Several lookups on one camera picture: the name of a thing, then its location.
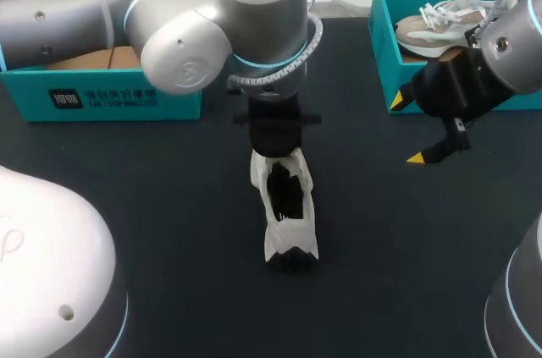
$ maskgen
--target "screw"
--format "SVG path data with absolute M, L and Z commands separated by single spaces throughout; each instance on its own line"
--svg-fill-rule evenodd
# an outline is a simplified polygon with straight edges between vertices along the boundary
M 504 52 L 508 48 L 508 40 L 501 36 L 495 43 L 495 49 L 499 52 Z

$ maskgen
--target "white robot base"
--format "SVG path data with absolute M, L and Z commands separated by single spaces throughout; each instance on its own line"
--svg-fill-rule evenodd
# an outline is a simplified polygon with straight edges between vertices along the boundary
M 0 167 L 0 351 L 128 356 L 129 301 L 113 238 L 73 191 Z

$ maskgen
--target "beige sneaker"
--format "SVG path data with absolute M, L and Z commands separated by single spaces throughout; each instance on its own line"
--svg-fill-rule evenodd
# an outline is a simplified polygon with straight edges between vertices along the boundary
M 504 0 L 504 10 L 517 0 Z M 438 58 L 451 47 L 466 47 L 465 32 L 478 25 L 493 7 L 493 1 L 449 0 L 420 8 L 421 15 L 397 23 L 395 38 L 407 51 L 426 58 Z

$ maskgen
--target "teal box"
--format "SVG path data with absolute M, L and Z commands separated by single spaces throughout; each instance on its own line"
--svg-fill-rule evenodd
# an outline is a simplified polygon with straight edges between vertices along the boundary
M 199 119 L 202 93 L 173 96 L 147 82 L 141 69 L 47 70 L 0 74 L 26 122 Z
M 390 108 L 399 88 L 423 67 L 426 62 L 403 63 L 393 25 L 401 19 L 416 15 L 426 3 L 436 4 L 444 0 L 373 0 L 369 34 L 373 43 L 374 56 L 379 69 L 380 81 L 384 89 L 387 108 Z M 498 110 L 540 110 L 542 91 L 528 96 L 515 96 L 502 103 Z M 401 113 L 420 113 L 415 103 Z

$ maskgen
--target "shoelace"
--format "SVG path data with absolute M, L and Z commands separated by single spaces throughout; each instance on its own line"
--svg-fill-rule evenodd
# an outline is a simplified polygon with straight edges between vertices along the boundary
M 441 1 L 434 6 L 427 3 L 425 7 L 420 8 L 423 22 L 425 22 L 428 28 L 435 30 L 436 25 L 440 25 L 441 21 L 444 21 L 445 24 L 448 24 L 448 22 L 461 22 L 461 19 L 457 18 L 456 13 L 442 7 L 442 5 L 449 2 L 450 0 Z

